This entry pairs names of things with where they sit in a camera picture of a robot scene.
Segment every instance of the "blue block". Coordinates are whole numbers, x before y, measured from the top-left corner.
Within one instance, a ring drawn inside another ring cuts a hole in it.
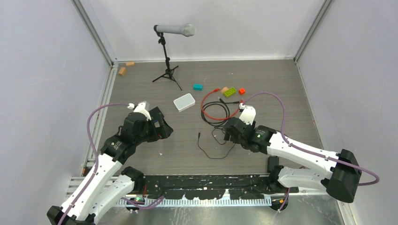
[[[203,85],[202,84],[198,84],[198,83],[194,83],[193,84],[193,89],[194,90],[202,90],[203,89]]]

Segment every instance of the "green block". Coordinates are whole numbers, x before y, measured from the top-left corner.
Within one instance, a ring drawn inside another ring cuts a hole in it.
[[[228,97],[233,96],[235,93],[236,93],[236,89],[230,88],[224,92],[224,96],[228,98]]]

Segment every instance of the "black tripod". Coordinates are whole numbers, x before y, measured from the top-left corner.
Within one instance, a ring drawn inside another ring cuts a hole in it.
[[[162,77],[163,77],[163,78],[167,78],[167,79],[169,79],[169,80],[172,80],[172,81],[176,82],[176,84],[178,85],[178,87],[180,88],[180,90],[183,90],[183,89],[180,87],[180,85],[178,84],[178,82],[176,81],[176,79],[173,77],[174,70],[177,69],[178,66],[176,66],[176,67],[170,69],[170,63],[169,63],[170,58],[167,57],[166,47],[165,47],[166,40],[165,40],[164,37],[163,37],[163,33],[157,32],[157,31],[156,31],[156,28],[155,28],[155,32],[156,32],[156,34],[160,37],[158,43],[163,45],[164,57],[166,58],[166,66],[167,66],[167,69],[166,69],[166,72],[165,72],[164,74],[160,75],[158,78],[154,79],[152,82],[155,82],[155,81],[159,80],[159,79],[162,78]]]

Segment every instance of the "white box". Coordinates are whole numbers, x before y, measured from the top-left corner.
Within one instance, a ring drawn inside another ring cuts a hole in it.
[[[183,95],[176,100],[174,100],[174,105],[177,107],[178,111],[181,112],[195,104],[195,99],[190,93]]]

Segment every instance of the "gray microphone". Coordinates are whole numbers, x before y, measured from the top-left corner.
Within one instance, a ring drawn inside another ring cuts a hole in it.
[[[187,23],[185,25],[155,25],[153,27],[156,33],[168,33],[168,34],[182,34],[186,37],[193,36],[195,34],[195,28]]]

